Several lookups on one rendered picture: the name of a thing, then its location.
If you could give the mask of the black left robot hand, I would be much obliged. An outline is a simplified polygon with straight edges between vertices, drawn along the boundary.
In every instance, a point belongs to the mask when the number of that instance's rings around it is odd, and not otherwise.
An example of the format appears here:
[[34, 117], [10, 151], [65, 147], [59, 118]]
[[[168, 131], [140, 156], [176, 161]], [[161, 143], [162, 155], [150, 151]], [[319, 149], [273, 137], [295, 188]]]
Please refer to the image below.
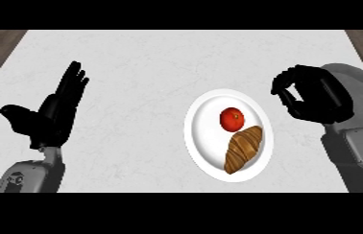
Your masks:
[[32, 150], [43, 147], [59, 148], [66, 142], [88, 81], [81, 63], [72, 61], [56, 91], [47, 96], [37, 111], [19, 105], [4, 105], [0, 108], [13, 132], [29, 137]]

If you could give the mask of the red tomato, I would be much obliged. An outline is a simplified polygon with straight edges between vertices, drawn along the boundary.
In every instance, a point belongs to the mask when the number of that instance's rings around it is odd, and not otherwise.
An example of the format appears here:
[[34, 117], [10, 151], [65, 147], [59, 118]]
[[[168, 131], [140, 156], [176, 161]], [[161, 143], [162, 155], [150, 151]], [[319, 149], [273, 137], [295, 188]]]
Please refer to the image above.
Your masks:
[[235, 107], [227, 107], [220, 113], [220, 125], [229, 132], [240, 130], [243, 127], [243, 114]]

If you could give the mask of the brown croissant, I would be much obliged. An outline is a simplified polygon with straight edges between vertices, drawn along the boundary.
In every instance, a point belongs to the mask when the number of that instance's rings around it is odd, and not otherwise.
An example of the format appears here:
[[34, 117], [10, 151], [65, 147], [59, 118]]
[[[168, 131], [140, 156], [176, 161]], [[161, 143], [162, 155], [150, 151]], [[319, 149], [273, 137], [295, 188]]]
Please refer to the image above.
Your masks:
[[232, 175], [255, 157], [263, 141], [263, 128], [252, 126], [239, 131], [229, 142], [224, 171]]

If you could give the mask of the white oval plate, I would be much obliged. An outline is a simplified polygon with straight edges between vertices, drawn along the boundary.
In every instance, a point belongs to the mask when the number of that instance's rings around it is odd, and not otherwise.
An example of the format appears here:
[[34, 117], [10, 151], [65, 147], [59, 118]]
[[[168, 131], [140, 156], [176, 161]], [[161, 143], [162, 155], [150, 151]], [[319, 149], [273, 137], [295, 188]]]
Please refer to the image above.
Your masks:
[[[220, 125], [220, 113], [229, 107], [243, 115], [240, 130], [260, 126], [263, 140], [257, 155], [233, 173], [224, 171], [226, 153], [233, 133]], [[242, 182], [263, 172], [273, 155], [273, 127], [257, 102], [232, 89], [214, 89], [193, 101], [184, 118], [184, 143], [190, 157], [204, 172], [226, 182]]]

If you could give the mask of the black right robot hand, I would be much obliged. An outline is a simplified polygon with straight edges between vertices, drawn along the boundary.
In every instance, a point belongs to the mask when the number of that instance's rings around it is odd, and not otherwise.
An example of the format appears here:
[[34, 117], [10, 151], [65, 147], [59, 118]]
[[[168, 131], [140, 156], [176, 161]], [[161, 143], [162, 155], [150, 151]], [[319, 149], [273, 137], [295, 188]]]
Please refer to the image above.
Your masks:
[[320, 124], [341, 123], [353, 115], [353, 99], [327, 70], [297, 64], [271, 80], [271, 94], [291, 116]]

